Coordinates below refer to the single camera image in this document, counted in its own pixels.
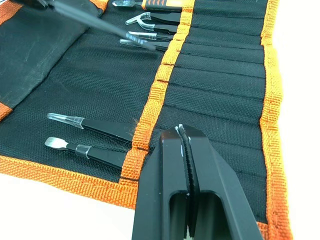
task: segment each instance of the white surface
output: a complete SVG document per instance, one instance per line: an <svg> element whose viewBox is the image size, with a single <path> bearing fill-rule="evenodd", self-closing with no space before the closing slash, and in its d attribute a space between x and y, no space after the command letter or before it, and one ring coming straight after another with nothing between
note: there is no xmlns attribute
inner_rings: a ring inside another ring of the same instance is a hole
<svg viewBox="0 0 320 240"><path fill-rule="evenodd" d="M130 240L135 212L0 174L1 240Z"/></svg>
<svg viewBox="0 0 320 240"><path fill-rule="evenodd" d="M318 9L318 1L281 0L274 33L284 90L279 126L296 240L319 237ZM0 194L2 240L131 239L133 210L3 174Z"/></svg>
<svg viewBox="0 0 320 240"><path fill-rule="evenodd" d="M296 240L319 239L320 5L309 3L280 0L273 36L282 75L279 129Z"/></svg>

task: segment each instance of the stitching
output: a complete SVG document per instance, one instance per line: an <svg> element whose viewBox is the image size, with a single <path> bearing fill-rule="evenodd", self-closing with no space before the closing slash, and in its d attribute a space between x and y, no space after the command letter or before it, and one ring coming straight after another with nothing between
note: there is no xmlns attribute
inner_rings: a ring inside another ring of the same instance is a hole
<svg viewBox="0 0 320 240"><path fill-rule="evenodd" d="M187 51L187 50L183 50L182 51L182 50L181 50L180 53L183 54L183 55L187 55L187 56L202 57L202 58L206 58L206 59L220 59L220 60L235 61L235 62L239 62L239 63L250 63L250 64L261 64L261 65L263 65L263 62L244 61L244 60L235 60L235 59L231 59L231 58L213 57L213 56L207 56L205 54L195 54L195 53L190 53L191 51Z"/></svg>
<svg viewBox="0 0 320 240"><path fill-rule="evenodd" d="M247 34L247 33L243 33L243 32L237 32L237 31L227 31L227 30L218 30L218 29L208 29L208 28L204 28L202 24L193 24L191 25L192 28L196 28L196 29L203 29L203 30L209 30L209 31L217 31L217 32L224 32L224 33L232 33L232 34L241 34L241 35L246 35L246 36L253 36L253 37L260 37L260 33L259 35L252 35L252 34Z"/></svg>
<svg viewBox="0 0 320 240"><path fill-rule="evenodd" d="M192 69L195 71L203 71L203 72L208 72L208 73L222 73L222 74L232 74L232 75L237 75L237 76L245 76L245 77L254 77L258 79L266 79L266 76L253 76L253 75L246 75L246 74L240 74L240 73L232 73L232 72L225 72L225 71L213 71L213 70L203 70L203 69L197 69L197 68L190 68L190 67L184 67L184 66L179 66L179 65L174 65L175 68L180 68L180 69Z"/></svg>
<svg viewBox="0 0 320 240"><path fill-rule="evenodd" d="M176 82L172 82L172 81L169 81L169 85L177 85L177 86L180 86L180 87L183 87L183 88L187 88L187 89L197 89L197 90L201 90L201 91L208 92L208 93L215 93L215 94L218 94L218 95L227 95L227 96L233 96L233 97L238 97L238 98L243 98L243 99L250 99L250 100L253 99L253 100L256 100L257 102L261 102L261 103L263 103L263 101L264 101L263 97L251 97L251 96L245 96L245 95L237 95L237 94L234 94L234 93L221 92L221 91L216 91L216 90L212 90L212 89L204 89L204 88L200 88L200 87L182 85L182 84L179 84L179 83L176 83Z"/></svg>
<svg viewBox="0 0 320 240"><path fill-rule="evenodd" d="M221 116L216 116L216 115L209 115L209 114L207 114L207 113L202 113L202 112L197 112L197 111L191 111L191 110L187 110L187 109L183 109L183 108L176 107L176 106L174 106L174 105L169 105L169 104L167 104L167 103L164 103L163 106L166 106L166 107L168 107L168 108L173 108L173 109L179 109L179 110L182 110L182 111L187 111L187 112L194 113L194 114L205 115L205 116L209 116L209 117L213 117L213 118L217 118L217 119L226 119L226 120L233 121L233 122L239 122L239 123L243 123L243 124L248 124L248 125L253 125L253 126L259 126L259 120L257 120L257 123L245 122L245 121L241 121L241 120L235 120L235 119L232 119L232 118L226 118L226 117L221 117Z"/></svg>
<svg viewBox="0 0 320 240"><path fill-rule="evenodd" d="M210 11L210 10L214 10L214 8L199 8L198 7L198 11L199 10L207 10L207 11ZM194 12L193 13L194 15L204 15L205 17L207 17L209 14L204 14L202 12ZM263 16L256 16L256 17L247 17L247 16L225 16L225 15L214 15L215 17L218 17L218 18L228 18L228 19L251 19L251 20L255 20L255 19L261 19L263 20L264 17Z"/></svg>
<svg viewBox="0 0 320 240"><path fill-rule="evenodd" d="M23 170L27 170L28 172L33 172L33 173L41 173L42 175L52 176L52 177L59 178L59 179L66 179L66 180L70 180L71 182L83 183L83 184L86 184L86 185L89 185L89 186L93 186L93 187L98 187L98 188L101 188L101 189L109 189L109 190L114 190L114 191L120 191L120 189L116 189L116 188L112 188L112 187L108 187L108 186L97 185L97 184L93 184L93 183L90 183L90 182L85 182L83 180L76 180L76 179L73 179L72 177L59 176L59 175L56 175L56 174L47 173L47 172L43 172L43 171L40 171L40 170L33 170L33 169L28 168L28 167L23 167L23 166L19 166L19 165L15 165L15 164L0 162L0 165L6 165L6 166L18 168L18 169L23 169ZM131 194L130 191L122 191L122 192L123 193L127 193L127 194Z"/></svg>
<svg viewBox="0 0 320 240"><path fill-rule="evenodd" d="M245 49L245 50L257 50L257 51L263 51L264 49L256 49L256 48L248 48L248 47L231 47L231 46L216 46L214 43L209 44L209 43L196 43L192 40L190 40L191 36L188 36L188 38L186 39L185 43L186 44L192 44L192 45L197 45L197 46L208 46L208 47L217 47L217 48L228 48L228 49Z"/></svg>

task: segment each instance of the black tweezers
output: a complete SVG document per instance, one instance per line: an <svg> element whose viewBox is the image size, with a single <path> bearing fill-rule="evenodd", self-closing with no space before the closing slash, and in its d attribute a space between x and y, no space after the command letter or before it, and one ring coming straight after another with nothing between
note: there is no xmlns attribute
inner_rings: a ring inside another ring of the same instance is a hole
<svg viewBox="0 0 320 240"><path fill-rule="evenodd" d="M79 116L66 116L57 113L48 113L48 119L69 124L76 128L88 129L108 137L117 139L124 143L131 143L135 125L116 123L102 120L87 119ZM112 167L121 169L126 157L124 152L116 152L110 150L103 150L94 148L92 146L68 143L63 139L56 137L49 137L45 145L57 150L67 150L74 152L77 156L87 159L96 160Z"/></svg>

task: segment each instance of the orange trim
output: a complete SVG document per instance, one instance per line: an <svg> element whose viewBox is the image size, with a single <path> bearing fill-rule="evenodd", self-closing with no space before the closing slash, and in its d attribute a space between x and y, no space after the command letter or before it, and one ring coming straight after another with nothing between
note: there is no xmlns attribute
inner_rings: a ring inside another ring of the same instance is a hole
<svg viewBox="0 0 320 240"><path fill-rule="evenodd" d="M143 0L142 1L142 4L141 4L141 7L144 9L144 10L147 10L146 9L146 3L147 3L147 0Z"/></svg>
<svg viewBox="0 0 320 240"><path fill-rule="evenodd" d="M22 5L6 1L0 5L0 25L3 24L5 21L9 20L16 14L16 12L22 7Z"/></svg>
<svg viewBox="0 0 320 240"><path fill-rule="evenodd" d="M161 65L156 72L151 86L148 101L144 106L140 121L137 124L132 140L132 149L127 153L122 166L121 177L126 185L136 185L141 169L149 151L149 142L165 101L171 72L180 53L182 45L189 33L195 0L186 0L182 8L180 25L173 40L165 52Z"/></svg>
<svg viewBox="0 0 320 240"><path fill-rule="evenodd" d="M102 9L103 11L106 10L108 1L109 0L90 0L97 8Z"/></svg>
<svg viewBox="0 0 320 240"><path fill-rule="evenodd" d="M12 109L0 102L0 121L4 119L9 113L12 112Z"/></svg>
<svg viewBox="0 0 320 240"><path fill-rule="evenodd" d="M0 156L0 173L43 182L58 189L106 203L134 209L137 187L120 185L31 161Z"/></svg>
<svg viewBox="0 0 320 240"><path fill-rule="evenodd" d="M182 7L184 5L183 0L166 0L165 5L167 7Z"/></svg>
<svg viewBox="0 0 320 240"><path fill-rule="evenodd" d="M261 235L264 240L268 240L268 225L262 222L257 222Z"/></svg>
<svg viewBox="0 0 320 240"><path fill-rule="evenodd" d="M290 240L293 239L293 235L289 221L287 180L278 128L283 92L277 52L272 46L278 4L279 0L268 1L261 32L261 45L264 46L266 89L260 127L266 166L267 237L272 240Z"/></svg>

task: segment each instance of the fabric slot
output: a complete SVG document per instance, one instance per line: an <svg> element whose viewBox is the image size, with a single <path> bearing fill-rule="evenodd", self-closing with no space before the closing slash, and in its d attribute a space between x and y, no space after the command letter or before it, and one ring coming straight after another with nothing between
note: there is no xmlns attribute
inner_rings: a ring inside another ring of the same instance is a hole
<svg viewBox="0 0 320 240"><path fill-rule="evenodd" d="M260 36L263 19L194 15L191 26L206 30Z"/></svg>
<svg viewBox="0 0 320 240"><path fill-rule="evenodd" d="M180 55L175 63L175 67L258 78L266 77L263 64L207 58L202 56Z"/></svg>
<svg viewBox="0 0 320 240"><path fill-rule="evenodd" d="M166 112L163 113L164 117L159 119L159 123L156 125L156 127L161 130L167 130L172 127L172 124L168 124L165 121L166 118L172 120L172 122L176 124L179 124L178 121L181 121L181 117L170 117L170 114L174 114L174 111L185 117L190 114L185 110L176 110L172 107L166 106L165 109ZM261 135L259 135L260 129L256 125L208 115L200 115L197 113L193 113L192 117L193 119L184 120L180 123L197 126L204 132L209 140L227 145L239 146L241 148L262 151L262 139Z"/></svg>
<svg viewBox="0 0 320 240"><path fill-rule="evenodd" d="M245 35L235 32L208 30L197 27L191 27L186 43L191 41L194 44L209 45L216 41L226 41L232 43L255 44L260 45L260 36Z"/></svg>
<svg viewBox="0 0 320 240"><path fill-rule="evenodd" d="M263 101L266 81L254 76L175 67L169 84Z"/></svg>
<svg viewBox="0 0 320 240"><path fill-rule="evenodd" d="M266 219L266 179L248 174L237 173L242 189L255 219L262 223L268 223Z"/></svg>
<svg viewBox="0 0 320 240"><path fill-rule="evenodd" d="M233 42L233 41L224 41L224 40L211 40L210 42L200 42L194 39L194 37L189 36L186 44L192 44L196 46L212 46L212 47L221 47L221 48L231 48L231 49L248 49L248 50L260 50L263 51L264 47L257 44Z"/></svg>
<svg viewBox="0 0 320 240"><path fill-rule="evenodd" d="M194 17L196 15L218 16L230 18L254 18L264 19L266 3L244 2L244 1L207 1L197 0L194 6Z"/></svg>
<svg viewBox="0 0 320 240"><path fill-rule="evenodd" d="M230 97L203 90L189 91L185 87L170 86L165 105L191 113L230 119L258 125L262 113L261 101Z"/></svg>
<svg viewBox="0 0 320 240"><path fill-rule="evenodd" d="M196 57L233 60L254 64L264 63L263 50L229 48L220 46L203 46L186 43L183 45L181 53Z"/></svg>

